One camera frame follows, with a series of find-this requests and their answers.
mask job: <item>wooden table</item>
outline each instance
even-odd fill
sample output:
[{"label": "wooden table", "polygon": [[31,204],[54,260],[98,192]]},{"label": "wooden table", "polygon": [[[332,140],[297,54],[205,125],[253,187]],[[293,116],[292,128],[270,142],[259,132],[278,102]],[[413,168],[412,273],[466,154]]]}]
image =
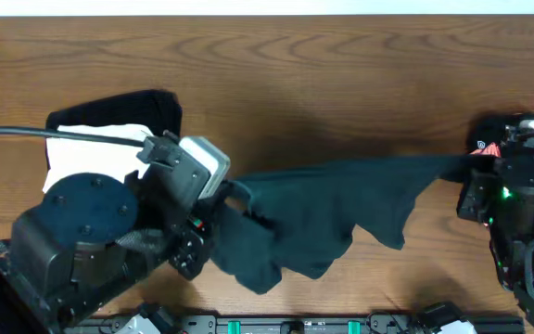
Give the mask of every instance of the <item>wooden table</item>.
[{"label": "wooden table", "polygon": [[[184,134],[232,159],[231,175],[367,156],[462,152],[487,111],[534,110],[534,16],[0,19],[0,124],[43,126],[80,102],[176,92]],[[39,138],[0,138],[0,238],[38,203]],[[319,280],[284,271],[265,295],[208,263],[186,282],[163,266],[101,311],[143,299],[233,314],[353,314],[452,300],[516,313],[488,232],[455,217],[459,185],[420,196],[390,250],[360,228]]]}]

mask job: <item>green tape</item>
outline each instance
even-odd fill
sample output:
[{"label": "green tape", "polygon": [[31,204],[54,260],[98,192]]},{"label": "green tape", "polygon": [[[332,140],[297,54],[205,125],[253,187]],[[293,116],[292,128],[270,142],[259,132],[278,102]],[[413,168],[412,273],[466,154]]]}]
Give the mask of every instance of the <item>green tape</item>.
[{"label": "green tape", "polygon": [[240,321],[228,322],[228,334],[240,334]]},{"label": "green tape", "polygon": [[360,321],[348,321],[348,333],[360,334]]}]

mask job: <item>white cloth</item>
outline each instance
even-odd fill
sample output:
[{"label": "white cloth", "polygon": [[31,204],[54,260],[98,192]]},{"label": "white cloth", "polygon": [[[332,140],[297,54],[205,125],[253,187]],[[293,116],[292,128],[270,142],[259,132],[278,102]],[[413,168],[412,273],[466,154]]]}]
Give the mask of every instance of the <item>white cloth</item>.
[{"label": "white cloth", "polygon": [[[152,135],[151,131],[141,124],[101,127],[86,125],[59,126],[58,130],[141,141]],[[141,150],[141,148],[126,145],[47,138],[46,154],[51,169],[46,175],[43,192],[48,191],[58,180],[75,173],[101,173],[121,182],[124,182],[126,174],[133,171],[139,171],[139,177],[142,177],[149,165],[137,159],[136,154]]]}]

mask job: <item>white backdrop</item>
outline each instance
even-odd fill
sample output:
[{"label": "white backdrop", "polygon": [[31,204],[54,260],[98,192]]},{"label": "white backdrop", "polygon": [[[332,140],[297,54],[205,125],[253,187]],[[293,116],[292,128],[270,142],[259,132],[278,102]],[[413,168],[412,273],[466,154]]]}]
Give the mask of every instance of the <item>white backdrop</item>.
[{"label": "white backdrop", "polygon": [[534,14],[534,0],[0,0],[0,16]]}]

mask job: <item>green led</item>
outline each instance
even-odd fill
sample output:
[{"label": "green led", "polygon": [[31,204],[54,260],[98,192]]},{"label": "green led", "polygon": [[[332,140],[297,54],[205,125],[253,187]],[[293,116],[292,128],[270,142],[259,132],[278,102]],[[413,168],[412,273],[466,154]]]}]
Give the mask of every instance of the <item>green led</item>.
[{"label": "green led", "polygon": [[502,188],[502,198],[503,199],[508,199],[510,197],[512,197],[512,193],[510,192],[510,190],[507,187],[503,187]]}]

